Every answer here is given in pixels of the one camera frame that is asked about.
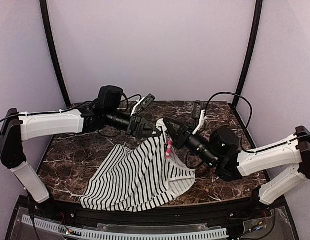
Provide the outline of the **black white striped garment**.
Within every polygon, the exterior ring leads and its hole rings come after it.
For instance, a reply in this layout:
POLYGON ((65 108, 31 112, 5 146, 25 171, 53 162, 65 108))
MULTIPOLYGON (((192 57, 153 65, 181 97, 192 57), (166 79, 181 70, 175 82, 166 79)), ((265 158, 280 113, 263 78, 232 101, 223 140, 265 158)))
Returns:
POLYGON ((149 137, 135 149, 117 144, 89 180, 79 198, 83 208, 141 212, 160 207, 186 193, 196 182, 195 170, 176 155, 163 119, 159 137, 149 137))

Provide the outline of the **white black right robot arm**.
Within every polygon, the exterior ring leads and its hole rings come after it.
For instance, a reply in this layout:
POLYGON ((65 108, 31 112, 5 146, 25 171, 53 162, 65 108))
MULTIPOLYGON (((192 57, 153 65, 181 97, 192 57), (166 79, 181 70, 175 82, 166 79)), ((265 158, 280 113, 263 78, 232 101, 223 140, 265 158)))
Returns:
POLYGON ((187 148, 203 164, 215 168, 226 182, 241 180, 253 173, 286 166, 270 182, 252 192, 251 202, 269 206, 301 183, 310 180, 310 132, 298 126, 292 135, 264 147, 239 149, 240 139, 227 127, 215 130, 209 140, 190 125, 165 117, 163 123, 176 149, 187 148))

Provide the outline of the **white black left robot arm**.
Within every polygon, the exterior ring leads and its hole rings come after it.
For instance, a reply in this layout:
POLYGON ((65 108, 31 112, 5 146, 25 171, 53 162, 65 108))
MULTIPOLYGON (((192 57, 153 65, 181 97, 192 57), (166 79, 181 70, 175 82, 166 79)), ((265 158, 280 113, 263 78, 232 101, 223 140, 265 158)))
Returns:
POLYGON ((50 199, 50 193, 28 162, 23 142, 46 136, 94 133, 105 127, 113 127, 138 139, 159 137, 162 132, 145 118, 119 110, 125 97, 122 88, 107 85, 100 88, 97 99, 69 109, 33 113, 9 109, 0 120, 1 163, 16 176, 36 203, 44 203, 50 199))

